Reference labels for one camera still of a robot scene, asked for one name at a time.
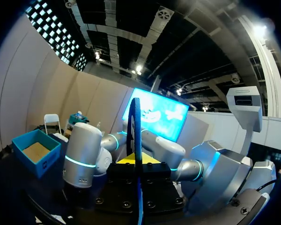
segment ceiling light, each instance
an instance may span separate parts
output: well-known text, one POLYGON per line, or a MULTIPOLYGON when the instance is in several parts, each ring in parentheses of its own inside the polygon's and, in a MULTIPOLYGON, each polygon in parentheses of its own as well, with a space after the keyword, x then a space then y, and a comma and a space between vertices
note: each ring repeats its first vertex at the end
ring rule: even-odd
POLYGON ((136 67, 136 71, 137 71, 137 72, 140 72, 141 69, 142 69, 142 66, 141 66, 141 65, 138 65, 138 66, 136 67))
POLYGON ((266 33, 266 26, 256 26, 254 27, 254 32, 258 38, 263 38, 266 33))

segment glowing cyan ring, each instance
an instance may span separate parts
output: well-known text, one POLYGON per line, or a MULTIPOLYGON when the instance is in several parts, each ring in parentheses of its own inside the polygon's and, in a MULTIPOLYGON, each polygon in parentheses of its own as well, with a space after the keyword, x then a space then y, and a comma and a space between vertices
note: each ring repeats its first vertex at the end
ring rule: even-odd
POLYGON ((112 136, 114 139, 116 139, 116 142, 117 142, 117 148, 116 148, 116 150, 118 149, 118 140, 117 140, 117 138, 114 136, 114 135, 111 135, 111 134, 109 134, 110 136, 112 136))
POLYGON ((75 163, 75 164, 78 164, 78 165, 82 165, 82 166, 85 166, 85 167, 91 167, 91 168, 96 167, 96 165, 89 165, 89 164, 78 162, 76 160, 73 160, 73 159, 69 158, 68 156, 66 156, 66 159, 71 161, 72 163, 75 163))
POLYGON ((199 171, 199 174, 197 175, 197 177, 195 179, 193 179, 193 181, 195 181, 200 175, 201 175, 201 163, 198 161, 198 160, 195 160, 198 164, 199 164, 199 167, 200 167, 200 171, 199 171))

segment blue box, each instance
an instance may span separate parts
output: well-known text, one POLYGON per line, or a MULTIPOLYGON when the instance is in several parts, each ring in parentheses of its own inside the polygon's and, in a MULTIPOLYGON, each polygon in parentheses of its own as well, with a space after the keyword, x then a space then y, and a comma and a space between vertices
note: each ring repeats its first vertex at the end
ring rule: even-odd
POLYGON ((23 134, 19 137, 14 138, 12 142, 13 149, 17 158, 22 163, 24 163, 24 165, 38 178, 40 178, 48 170, 48 168, 60 157, 61 144, 46 135, 41 130, 34 130, 23 134), (36 142, 39 142, 50 152, 42 157, 37 163, 34 163, 23 153, 23 150, 36 142))

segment bolt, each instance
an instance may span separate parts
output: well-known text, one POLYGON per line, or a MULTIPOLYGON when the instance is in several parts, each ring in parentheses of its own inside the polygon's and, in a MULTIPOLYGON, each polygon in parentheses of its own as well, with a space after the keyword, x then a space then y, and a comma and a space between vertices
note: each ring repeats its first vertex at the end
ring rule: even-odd
POLYGON ((125 202, 123 202, 122 207, 125 208, 125 209, 128 209, 128 208, 131 207, 131 203, 128 202, 128 201, 125 201, 125 202))
POLYGON ((242 207, 242 209, 240 210, 240 212, 243 214, 243 215, 247 215, 248 214, 248 209, 246 207, 242 207))
POLYGON ((151 201, 147 201, 147 207, 150 208, 150 209, 154 208, 155 204, 153 202, 151 202, 151 201))
POLYGON ((103 198, 96 198, 96 204, 100 205, 104 202, 103 198))
POLYGON ((237 207, 240 205, 240 201, 238 199, 233 199, 232 202, 231 202, 231 205, 233 207, 237 207))
POLYGON ((177 205, 181 205, 181 204, 183 203, 183 198, 176 198, 176 199, 175 199, 175 203, 176 203, 177 205))

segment display screen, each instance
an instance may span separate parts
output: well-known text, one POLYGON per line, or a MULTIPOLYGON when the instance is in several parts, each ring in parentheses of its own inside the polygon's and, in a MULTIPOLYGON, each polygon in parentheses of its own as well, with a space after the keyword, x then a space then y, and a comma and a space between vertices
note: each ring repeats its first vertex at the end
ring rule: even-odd
POLYGON ((133 98, 140 99, 142 128, 173 142, 178 139, 187 116, 187 105, 135 88, 125 109, 123 120, 128 119, 133 98))

